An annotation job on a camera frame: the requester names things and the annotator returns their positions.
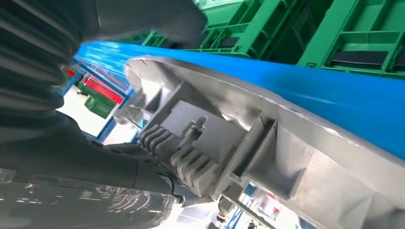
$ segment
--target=blue shelf frame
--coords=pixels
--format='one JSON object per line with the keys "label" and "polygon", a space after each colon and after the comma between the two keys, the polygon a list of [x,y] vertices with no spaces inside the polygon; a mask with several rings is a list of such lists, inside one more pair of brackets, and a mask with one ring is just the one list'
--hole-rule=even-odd
{"label": "blue shelf frame", "polygon": [[[65,96],[66,93],[73,87],[73,85],[79,80],[81,74],[83,74],[84,72],[87,72],[87,73],[91,74],[92,76],[94,76],[96,79],[103,82],[105,85],[107,85],[111,89],[113,89],[115,93],[117,93],[118,95],[120,95],[124,98],[124,100],[122,101],[122,103],[120,104],[118,109],[121,109],[122,107],[127,105],[129,103],[130,99],[135,97],[136,93],[133,89],[129,90],[128,92],[124,92],[121,88],[119,88],[115,84],[109,82],[104,77],[102,77],[99,73],[97,73],[93,69],[85,66],[84,64],[77,61],[76,59],[74,59],[72,66],[75,66],[75,65],[77,65],[80,69],[72,77],[72,79],[69,81],[69,83],[66,85],[66,87],[62,90],[62,92],[61,92],[62,96]],[[93,136],[85,131],[82,131],[82,132],[85,137],[87,137],[93,141],[103,143],[107,139],[107,137],[110,135],[111,131],[114,129],[114,127],[116,125],[117,125],[117,122],[115,121],[114,117],[111,116],[111,117],[109,117],[106,125],[103,127],[103,129],[101,129],[100,133],[97,136]],[[136,131],[134,133],[134,136],[132,137],[131,142],[137,141],[137,135],[138,135],[138,131]]]}

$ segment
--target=black machine part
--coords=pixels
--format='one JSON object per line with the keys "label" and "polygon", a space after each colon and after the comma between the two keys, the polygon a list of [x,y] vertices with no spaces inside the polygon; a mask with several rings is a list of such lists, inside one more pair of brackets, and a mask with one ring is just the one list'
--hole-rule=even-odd
{"label": "black machine part", "polygon": [[[70,66],[82,42],[153,29],[175,42],[192,44],[198,42],[206,22],[205,15],[191,0],[0,1],[0,169],[3,174],[7,174],[5,171],[14,173],[11,180],[0,183],[0,200],[8,203],[0,206],[0,228],[50,228],[50,225],[70,228],[89,223],[65,224],[66,220],[60,218],[83,208],[86,203],[70,205],[65,210],[60,208],[64,212],[58,217],[49,217],[52,224],[45,223],[39,213],[24,213],[44,208],[44,204],[28,203],[16,208],[16,203],[20,203],[16,199],[21,197],[10,183],[21,184],[17,186],[25,190],[24,187],[32,186],[35,176],[126,188],[131,192],[147,192],[145,196],[151,192],[170,197],[171,184],[142,161],[123,154],[116,146],[89,141],[72,118],[55,111],[64,102],[54,86],[64,83],[61,70]],[[81,187],[73,188],[83,191]],[[103,204],[94,203],[95,208],[101,207],[103,213],[108,213]],[[163,212],[167,207],[170,208],[170,204],[155,210]],[[91,222],[86,228],[147,228],[163,218],[152,214],[145,215],[146,223],[142,224],[137,224],[136,220],[125,225]],[[13,226],[23,219],[29,223]]]}

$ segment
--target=green plastic crate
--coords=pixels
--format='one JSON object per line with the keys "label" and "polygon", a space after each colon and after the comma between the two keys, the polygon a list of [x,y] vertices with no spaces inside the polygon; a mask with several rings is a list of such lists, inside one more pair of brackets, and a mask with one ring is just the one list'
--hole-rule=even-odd
{"label": "green plastic crate", "polygon": [[298,65],[405,76],[405,1],[334,1]]}
{"label": "green plastic crate", "polygon": [[296,64],[316,30],[306,0],[246,0],[203,12],[209,26],[200,47],[178,47],[155,32],[143,45]]}
{"label": "green plastic crate", "polygon": [[99,93],[98,91],[94,90],[93,88],[86,86],[84,84],[79,84],[78,88],[87,95],[104,102],[107,105],[115,106],[117,103],[112,101],[111,99],[107,98],[105,95]]}
{"label": "green plastic crate", "polygon": [[319,27],[332,3],[333,0],[308,0],[308,5],[312,13],[312,19],[316,28]]}
{"label": "green plastic crate", "polygon": [[86,100],[85,106],[87,107],[87,109],[89,111],[106,119],[109,116],[110,112],[116,106],[116,103],[111,100],[108,101],[108,99],[102,100],[100,98],[101,97],[94,98],[94,97],[90,96]]}

